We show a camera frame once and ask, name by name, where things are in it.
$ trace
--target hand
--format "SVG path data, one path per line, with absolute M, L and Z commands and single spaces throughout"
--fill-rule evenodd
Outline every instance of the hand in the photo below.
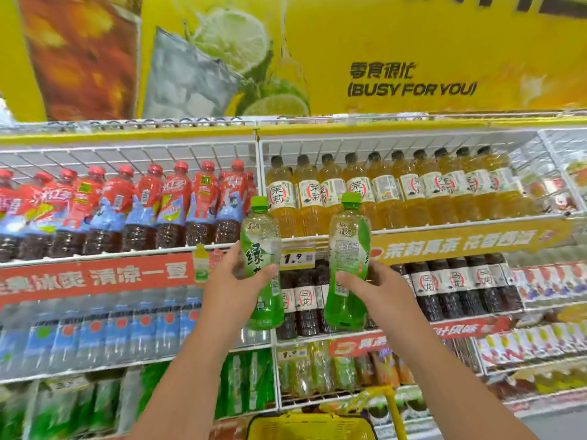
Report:
M 387 336 L 390 347 L 400 357 L 403 358 L 405 349 L 413 348 L 417 337 L 436 336 L 413 290 L 399 273 L 380 262 L 370 261 L 367 276 L 373 284 L 343 271 L 336 272 L 336 281 L 361 298 L 373 321 Z
M 196 324 L 196 328 L 207 325 L 209 336 L 218 338 L 217 341 L 226 350 L 234 345 L 240 329 L 255 310 L 261 288 L 277 274 L 277 266 L 271 265 L 250 278 L 235 278 L 232 272 L 240 252 L 241 243 L 237 242 L 210 274 L 204 287 L 202 311 Z

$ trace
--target green bottle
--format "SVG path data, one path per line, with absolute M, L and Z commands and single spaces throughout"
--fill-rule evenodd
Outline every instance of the green bottle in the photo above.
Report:
M 371 224 L 359 212 L 360 193 L 343 193 L 344 209 L 330 221 L 330 285 L 326 309 L 327 323 L 362 330 L 367 308 L 358 296 L 336 282 L 336 272 L 344 270 L 361 279 L 367 276 L 371 252 Z
M 265 266 L 281 261 L 281 234 L 277 221 L 270 214 L 265 196 L 251 199 L 253 213 L 241 225 L 241 245 L 245 255 L 246 277 L 251 277 Z M 283 298 L 279 274 L 259 292 L 257 306 L 247 326 L 253 330 L 279 327 L 283 322 Z

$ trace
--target lime slice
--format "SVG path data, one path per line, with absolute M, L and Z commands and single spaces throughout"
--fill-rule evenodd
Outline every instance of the lime slice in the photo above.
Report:
M 296 95 L 278 94 L 257 100 L 249 106 L 244 116 L 307 116 L 310 113 L 306 103 Z
M 269 50 L 263 23 L 246 12 L 224 8 L 203 18 L 192 42 L 210 57 L 222 59 L 229 69 L 239 74 L 260 64 Z

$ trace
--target person's left hand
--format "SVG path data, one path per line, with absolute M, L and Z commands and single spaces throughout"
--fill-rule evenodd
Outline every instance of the person's left hand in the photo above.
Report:
M 241 243 L 234 244 L 212 271 L 204 287 L 202 311 L 196 327 L 208 325 L 226 349 L 237 340 L 240 329 L 255 310 L 257 296 L 278 271 L 276 265 L 262 268 L 247 279 L 235 278 Z

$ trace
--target person's left arm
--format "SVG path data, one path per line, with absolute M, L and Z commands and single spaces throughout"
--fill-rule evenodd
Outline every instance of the person's left arm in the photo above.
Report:
M 220 372 L 257 295 L 277 266 L 238 280 L 232 274 L 241 251 L 234 244 L 211 273 L 193 332 L 169 365 L 127 440 L 207 440 L 214 421 Z

